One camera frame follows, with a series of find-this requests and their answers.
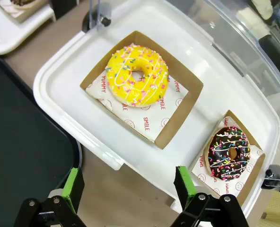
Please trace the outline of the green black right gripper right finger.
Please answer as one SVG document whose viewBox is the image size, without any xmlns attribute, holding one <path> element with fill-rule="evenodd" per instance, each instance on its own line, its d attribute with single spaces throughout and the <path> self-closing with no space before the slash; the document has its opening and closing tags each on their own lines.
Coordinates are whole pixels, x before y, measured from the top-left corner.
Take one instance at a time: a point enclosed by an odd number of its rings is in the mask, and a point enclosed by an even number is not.
<svg viewBox="0 0 280 227">
<path fill-rule="evenodd" d="M 173 227 L 197 227 L 209 222 L 213 227 L 247 227 L 243 211 L 232 194 L 216 199 L 210 194 L 197 192 L 185 166 L 175 169 L 174 185 L 182 212 L 172 223 Z"/>
</svg>

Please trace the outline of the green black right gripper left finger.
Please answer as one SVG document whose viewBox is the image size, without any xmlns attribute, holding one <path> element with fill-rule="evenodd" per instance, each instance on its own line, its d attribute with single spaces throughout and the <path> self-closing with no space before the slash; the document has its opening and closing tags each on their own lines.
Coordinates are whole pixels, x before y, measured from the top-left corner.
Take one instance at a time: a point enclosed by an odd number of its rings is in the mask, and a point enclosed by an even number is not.
<svg viewBox="0 0 280 227">
<path fill-rule="evenodd" d="M 72 168 L 60 195 L 40 202 L 35 198 L 24 200 L 19 210 L 20 227 L 83 227 L 77 215 L 84 189 L 80 168 Z"/>
</svg>

